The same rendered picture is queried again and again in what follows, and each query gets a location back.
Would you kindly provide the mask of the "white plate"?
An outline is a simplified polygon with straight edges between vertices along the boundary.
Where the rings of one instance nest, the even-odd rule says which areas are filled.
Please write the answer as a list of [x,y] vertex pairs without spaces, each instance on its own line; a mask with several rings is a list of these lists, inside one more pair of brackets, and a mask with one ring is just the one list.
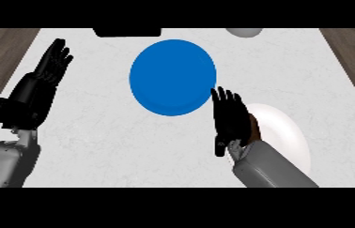
[[311,173],[311,152],[296,122],[280,109],[267,104],[249,104],[248,109],[258,121],[262,141],[308,175]]

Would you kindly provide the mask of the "black appliance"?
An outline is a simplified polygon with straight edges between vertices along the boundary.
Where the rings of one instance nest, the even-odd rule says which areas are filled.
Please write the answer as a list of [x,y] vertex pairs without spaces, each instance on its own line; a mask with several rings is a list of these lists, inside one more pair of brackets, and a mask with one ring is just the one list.
[[159,37],[160,28],[95,28],[95,33],[101,38],[126,37]]

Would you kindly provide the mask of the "blue plate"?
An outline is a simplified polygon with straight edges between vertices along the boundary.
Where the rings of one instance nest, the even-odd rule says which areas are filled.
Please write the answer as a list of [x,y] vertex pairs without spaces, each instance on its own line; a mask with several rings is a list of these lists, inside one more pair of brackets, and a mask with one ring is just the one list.
[[216,84],[209,53],[182,39],[156,42],[137,56],[129,84],[137,101],[153,113],[178,116],[194,112]]

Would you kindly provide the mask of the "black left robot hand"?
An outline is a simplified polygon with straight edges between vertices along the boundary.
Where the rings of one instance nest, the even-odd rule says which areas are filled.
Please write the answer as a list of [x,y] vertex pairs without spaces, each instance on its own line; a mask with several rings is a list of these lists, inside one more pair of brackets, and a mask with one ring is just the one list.
[[74,57],[58,38],[42,56],[33,72],[20,80],[11,96],[0,98],[0,124],[3,129],[36,130],[43,124],[57,95],[57,87],[64,78]]

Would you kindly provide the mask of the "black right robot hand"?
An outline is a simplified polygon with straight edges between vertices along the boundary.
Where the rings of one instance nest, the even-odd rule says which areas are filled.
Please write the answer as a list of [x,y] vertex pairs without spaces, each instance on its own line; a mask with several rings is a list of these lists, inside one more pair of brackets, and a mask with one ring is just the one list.
[[225,156],[231,141],[239,140],[246,146],[252,137],[252,121],[248,106],[242,97],[222,87],[211,90],[214,103],[214,121],[216,129],[215,155]]

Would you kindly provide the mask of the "pale grey bowl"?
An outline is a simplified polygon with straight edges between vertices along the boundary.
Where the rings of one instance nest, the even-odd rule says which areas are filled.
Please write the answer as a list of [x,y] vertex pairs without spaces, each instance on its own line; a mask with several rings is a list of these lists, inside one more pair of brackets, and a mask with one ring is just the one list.
[[253,38],[262,32],[261,28],[228,28],[228,32],[240,38]]

